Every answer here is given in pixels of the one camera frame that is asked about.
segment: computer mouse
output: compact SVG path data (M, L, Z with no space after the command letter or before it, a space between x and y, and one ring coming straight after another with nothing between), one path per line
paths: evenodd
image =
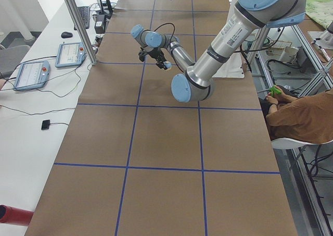
M73 34L71 32L63 32L61 33L61 38L71 38Z

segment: red cylinder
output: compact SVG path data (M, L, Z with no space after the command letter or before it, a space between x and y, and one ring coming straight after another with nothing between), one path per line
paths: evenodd
M28 226L33 212L11 206L0 205L0 223Z

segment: brown sleeve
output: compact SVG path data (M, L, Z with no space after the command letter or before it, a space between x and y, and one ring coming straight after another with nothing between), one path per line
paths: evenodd
M270 126L293 126L298 124L295 115L297 109L293 104L287 104L278 111L266 116L266 120Z

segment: small black box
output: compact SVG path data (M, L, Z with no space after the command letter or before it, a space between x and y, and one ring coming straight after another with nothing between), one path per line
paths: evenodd
M97 15L95 22L95 31L96 34L104 34L106 26L106 18L105 15Z

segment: white desk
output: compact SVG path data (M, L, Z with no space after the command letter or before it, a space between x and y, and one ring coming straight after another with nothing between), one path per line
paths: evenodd
M73 37L62 39L61 33L69 31ZM94 22L91 19L87 30L91 43L95 39ZM63 4L54 18L47 25L40 37L36 40L23 61L44 56L57 55L59 44L78 42L80 37L73 29L73 22L67 7ZM57 69L55 60L49 61L51 70L49 78L60 76L72 71L74 68ZM52 93L15 92L13 90L0 91L0 104L28 113L44 113L76 107L78 97L83 89L89 74L87 67L90 60L87 58L83 65L77 69L81 82L69 95L58 98ZM42 90L50 90L58 95L65 95L72 90L79 78L72 72L66 76L50 80ZM3 89L11 89L7 83ZM44 115L28 116L17 111L0 107L0 203L21 209L34 211L47 180L48 174L57 155L67 125L51 125L49 130L41 131L42 121L50 119L51 122L69 123L74 110L59 111ZM27 227L0 225L0 235L22 236Z

